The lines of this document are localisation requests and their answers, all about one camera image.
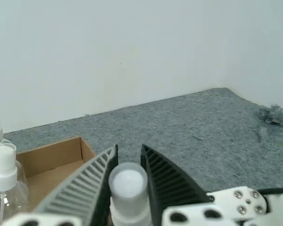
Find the cardboard box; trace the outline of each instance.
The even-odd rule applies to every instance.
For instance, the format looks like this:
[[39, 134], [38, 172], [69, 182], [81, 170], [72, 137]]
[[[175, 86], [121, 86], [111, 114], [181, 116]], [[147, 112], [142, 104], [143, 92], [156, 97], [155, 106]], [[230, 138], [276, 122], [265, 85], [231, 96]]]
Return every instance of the cardboard box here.
[[95, 156], [81, 137], [74, 137], [17, 154], [30, 188], [30, 207], [63, 182], [76, 169]]

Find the clear plastic bottle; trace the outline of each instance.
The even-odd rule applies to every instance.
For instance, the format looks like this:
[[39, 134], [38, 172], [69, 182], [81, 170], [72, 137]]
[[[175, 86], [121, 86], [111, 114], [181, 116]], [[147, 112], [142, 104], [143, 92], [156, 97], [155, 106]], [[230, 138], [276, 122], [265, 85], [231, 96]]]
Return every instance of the clear plastic bottle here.
[[[17, 150], [17, 147], [12, 144], [10, 141], [9, 142], [4, 142], [4, 143], [0, 143], [0, 145], [3, 145], [3, 146], [7, 146], [7, 147], [10, 147], [12, 148], [13, 150]], [[28, 189], [28, 185], [27, 185], [27, 180], [26, 180], [26, 176], [25, 176], [25, 172], [24, 172], [24, 169], [23, 169], [23, 166], [21, 163], [19, 163], [18, 161], [16, 161], [16, 167], [17, 167], [17, 180], [19, 182], [19, 185], [23, 187], [23, 189], [25, 190], [25, 193], [29, 194], [29, 189]]]
[[28, 195], [17, 181], [16, 151], [0, 145], [0, 225], [3, 220], [28, 210]]

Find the gray felt surface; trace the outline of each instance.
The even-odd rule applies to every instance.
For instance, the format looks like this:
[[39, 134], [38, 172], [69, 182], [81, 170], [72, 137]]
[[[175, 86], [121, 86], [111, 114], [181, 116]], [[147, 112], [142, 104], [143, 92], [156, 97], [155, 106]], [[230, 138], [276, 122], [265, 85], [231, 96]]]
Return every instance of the gray felt surface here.
[[[260, 142], [262, 126], [268, 139]], [[24, 151], [77, 135], [97, 153], [118, 144], [120, 162], [139, 162], [145, 143], [205, 190], [283, 186], [283, 126], [265, 124], [258, 118], [258, 105], [225, 88], [60, 121], [6, 138]]]

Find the metal screw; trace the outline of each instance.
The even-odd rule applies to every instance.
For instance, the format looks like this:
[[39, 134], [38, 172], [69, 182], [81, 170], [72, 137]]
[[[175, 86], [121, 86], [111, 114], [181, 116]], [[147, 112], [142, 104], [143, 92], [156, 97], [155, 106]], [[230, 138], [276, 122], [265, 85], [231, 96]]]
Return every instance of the metal screw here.
[[246, 208], [244, 206], [238, 206], [237, 211], [242, 215], [246, 214]]
[[237, 199], [240, 199], [242, 198], [242, 193], [240, 191], [235, 191], [234, 192], [234, 196], [237, 198]]
[[262, 214], [263, 213], [262, 206], [255, 206], [255, 212], [258, 213], [258, 214]]
[[258, 192], [256, 192], [256, 191], [252, 191], [252, 192], [250, 193], [250, 195], [253, 196], [253, 197], [256, 199], [256, 198], [259, 197], [260, 194], [259, 194]]
[[215, 197], [212, 196], [212, 195], [210, 195], [208, 198], [209, 198], [211, 201], [214, 201], [214, 200], [215, 200]]

